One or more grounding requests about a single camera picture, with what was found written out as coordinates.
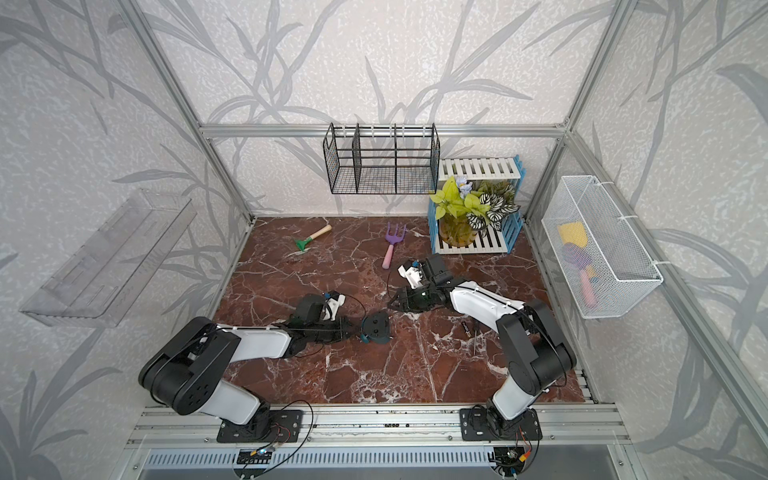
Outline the teal alarm clock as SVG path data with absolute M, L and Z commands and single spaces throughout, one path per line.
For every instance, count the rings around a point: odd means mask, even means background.
M 361 322 L 363 343 L 387 344 L 391 340 L 390 317 L 385 310 L 366 316 Z

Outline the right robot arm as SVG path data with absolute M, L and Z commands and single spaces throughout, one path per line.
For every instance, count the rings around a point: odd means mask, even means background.
M 486 412 L 498 424 L 516 420 L 576 366 L 576 354 L 545 302 L 513 300 L 456 277 L 439 255 L 405 261 L 397 273 L 407 285 L 396 290 L 390 309 L 424 313 L 447 308 L 497 334 L 507 379 L 491 397 Z

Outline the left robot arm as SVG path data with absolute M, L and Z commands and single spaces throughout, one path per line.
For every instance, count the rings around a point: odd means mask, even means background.
M 288 320 L 269 327 L 235 327 L 195 317 L 147 361 L 138 383 L 179 415 L 199 412 L 236 426 L 268 427 L 268 402 L 225 380 L 229 365 L 293 358 L 309 344 L 349 339 L 356 326 L 339 313 L 346 300 L 337 291 L 308 294 Z

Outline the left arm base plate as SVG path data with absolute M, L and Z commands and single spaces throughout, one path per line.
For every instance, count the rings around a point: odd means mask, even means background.
M 296 443 L 303 420 L 298 409 L 257 412 L 246 424 L 238 425 L 223 420 L 216 441 L 232 443 Z

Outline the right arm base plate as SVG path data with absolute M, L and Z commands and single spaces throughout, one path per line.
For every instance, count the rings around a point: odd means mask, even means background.
M 540 441 L 543 438 L 538 414 L 533 408 L 509 420 L 495 407 L 474 405 L 460 409 L 459 417 L 464 441 Z

